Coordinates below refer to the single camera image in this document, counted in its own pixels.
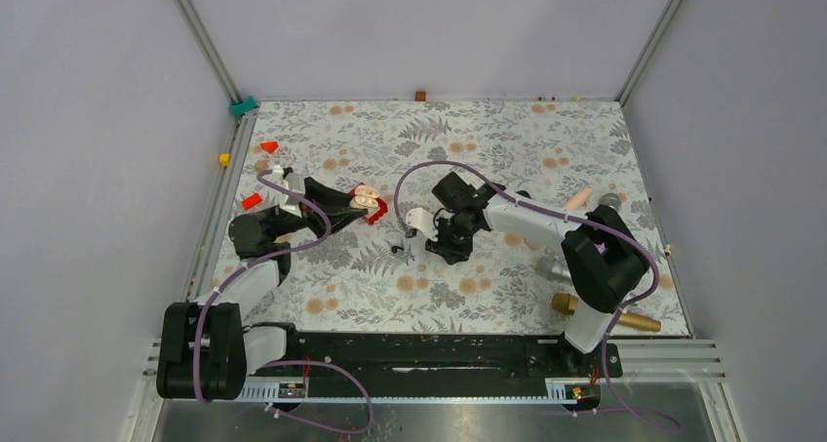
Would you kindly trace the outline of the beige earbud charging case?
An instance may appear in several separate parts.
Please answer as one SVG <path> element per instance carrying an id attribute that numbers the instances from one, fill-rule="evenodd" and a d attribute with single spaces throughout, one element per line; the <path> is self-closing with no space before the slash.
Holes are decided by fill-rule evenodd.
<path id="1" fill-rule="evenodd" d="M 350 206 L 359 209 L 376 210 L 379 208 L 380 193 L 377 189 L 360 184 L 353 189 Z"/>

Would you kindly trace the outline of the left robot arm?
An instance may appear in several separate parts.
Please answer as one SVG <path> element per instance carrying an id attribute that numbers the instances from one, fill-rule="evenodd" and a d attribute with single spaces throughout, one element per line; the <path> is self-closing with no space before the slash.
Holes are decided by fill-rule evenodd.
<path id="1" fill-rule="evenodd" d="M 287 328 L 248 326 L 245 317 L 284 282 L 293 254 L 386 207 L 364 184 L 342 192 L 289 169 L 265 170 L 257 179 L 277 196 L 273 206 L 229 223 L 240 265 L 209 292 L 165 311 L 156 376 L 165 399 L 233 400 L 265 364 L 281 375 L 296 371 L 303 351 Z"/>

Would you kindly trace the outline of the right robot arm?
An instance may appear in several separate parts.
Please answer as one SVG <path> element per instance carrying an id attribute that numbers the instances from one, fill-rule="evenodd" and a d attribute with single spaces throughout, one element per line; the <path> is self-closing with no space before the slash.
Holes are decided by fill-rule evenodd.
<path id="1" fill-rule="evenodd" d="M 654 264 L 616 209 L 553 209 L 498 183 L 475 187 L 456 173 L 439 180 L 432 193 L 445 214 L 414 208 L 404 223 L 423 234 L 426 250 L 447 264 L 468 261 L 480 231 L 516 234 L 563 257 L 578 306 L 563 333 L 559 360 L 575 376 L 592 369 L 614 315 Z"/>

